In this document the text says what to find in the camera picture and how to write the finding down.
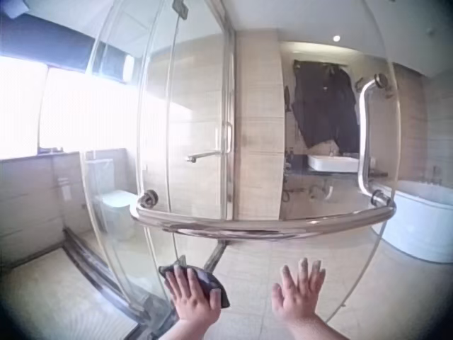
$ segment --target hanging jacket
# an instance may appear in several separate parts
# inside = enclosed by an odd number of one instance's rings
[[[294,61],[292,110],[307,147],[334,140],[341,153],[358,152],[355,96],[348,74],[336,64]]]

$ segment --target bright window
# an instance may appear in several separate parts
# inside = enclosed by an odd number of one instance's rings
[[[0,57],[0,159],[33,156],[47,65]]]
[[[50,69],[42,100],[40,146],[65,152],[125,147],[136,114],[134,88]]]

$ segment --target human hand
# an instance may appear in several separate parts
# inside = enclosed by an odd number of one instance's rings
[[[211,290],[208,301],[193,269],[187,269],[187,277],[188,280],[182,268],[176,265],[175,275],[167,272],[165,285],[170,290],[180,321],[206,330],[219,319],[220,290]]]
[[[272,289],[272,307],[275,316],[291,331],[318,319],[315,309],[325,277],[326,270],[321,270],[320,261],[313,262],[309,276],[308,261],[301,260],[296,282],[291,277],[288,266],[283,266],[282,286],[275,283]]]

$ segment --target sink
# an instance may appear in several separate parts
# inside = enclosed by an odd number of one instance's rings
[[[312,156],[309,155],[309,166],[316,171],[357,172],[359,160],[351,157]]]

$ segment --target white toilet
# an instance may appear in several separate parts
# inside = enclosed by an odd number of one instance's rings
[[[96,218],[100,227],[115,239],[122,241],[134,235],[134,220],[130,205],[137,195],[115,190],[115,165],[113,159],[87,161],[88,189],[93,199]]]

